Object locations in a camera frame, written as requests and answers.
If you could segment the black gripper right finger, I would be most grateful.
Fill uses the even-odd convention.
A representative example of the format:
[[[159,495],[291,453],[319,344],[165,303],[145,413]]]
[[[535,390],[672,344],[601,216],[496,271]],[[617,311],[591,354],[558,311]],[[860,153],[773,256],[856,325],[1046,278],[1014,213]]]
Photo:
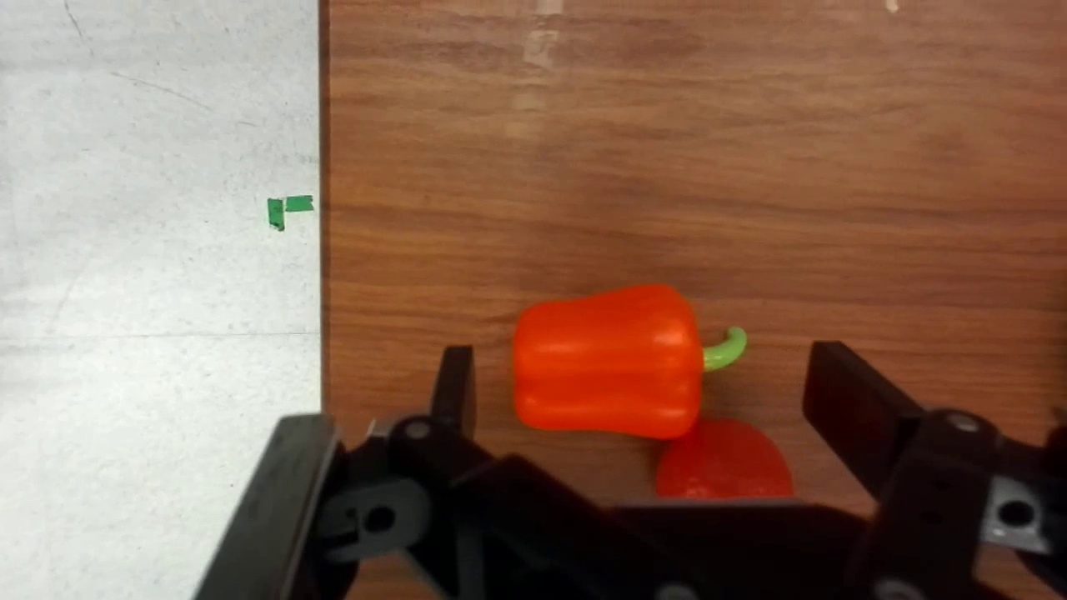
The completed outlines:
[[[847,344],[816,340],[807,361],[805,415],[876,495],[925,418],[925,407]]]

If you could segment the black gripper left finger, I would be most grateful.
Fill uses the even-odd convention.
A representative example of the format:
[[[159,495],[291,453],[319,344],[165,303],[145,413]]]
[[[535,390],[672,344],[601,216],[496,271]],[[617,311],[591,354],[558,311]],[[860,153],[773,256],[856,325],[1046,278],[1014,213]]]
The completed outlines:
[[[434,393],[431,393],[431,418],[452,433],[473,433],[477,422],[477,361],[471,345],[446,345],[442,354]]]

